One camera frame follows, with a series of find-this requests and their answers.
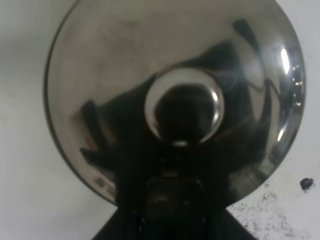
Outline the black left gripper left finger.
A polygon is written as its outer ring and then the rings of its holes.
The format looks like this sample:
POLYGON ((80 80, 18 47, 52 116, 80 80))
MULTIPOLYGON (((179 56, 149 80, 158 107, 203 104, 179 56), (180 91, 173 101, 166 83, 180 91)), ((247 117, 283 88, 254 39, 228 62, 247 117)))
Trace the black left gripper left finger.
POLYGON ((142 240, 142 215, 145 212, 145 201, 136 209, 119 207, 93 240, 142 240))

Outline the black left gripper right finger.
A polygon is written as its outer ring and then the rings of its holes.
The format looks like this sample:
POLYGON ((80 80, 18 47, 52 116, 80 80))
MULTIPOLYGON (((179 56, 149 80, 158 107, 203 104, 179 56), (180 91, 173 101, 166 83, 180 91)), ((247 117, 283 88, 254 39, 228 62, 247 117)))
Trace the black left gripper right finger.
POLYGON ((255 240, 256 238, 226 209, 227 199, 203 201, 203 240, 255 240))

